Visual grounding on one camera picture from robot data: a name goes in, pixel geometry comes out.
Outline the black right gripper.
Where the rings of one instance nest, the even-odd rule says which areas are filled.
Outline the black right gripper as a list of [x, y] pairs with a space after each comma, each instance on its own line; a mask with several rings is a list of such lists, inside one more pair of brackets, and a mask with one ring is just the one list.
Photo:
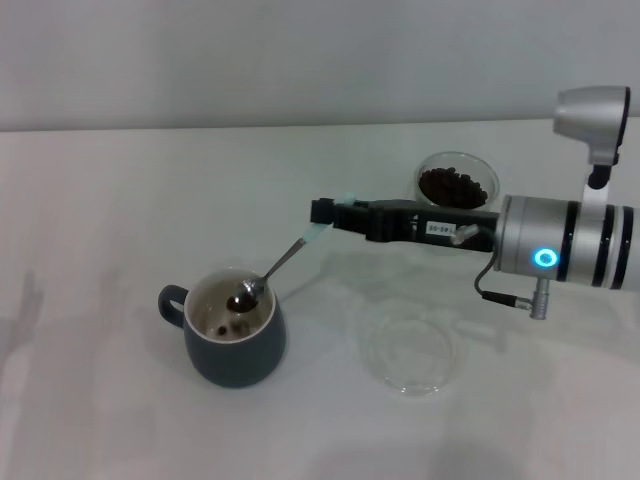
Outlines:
[[[310, 222], [368, 236], [378, 243], [405, 242], [457, 250], [491, 253], [499, 214], [432, 206], [410, 200], [311, 202]], [[455, 245], [451, 235], [461, 227], [477, 225], [480, 232]]]

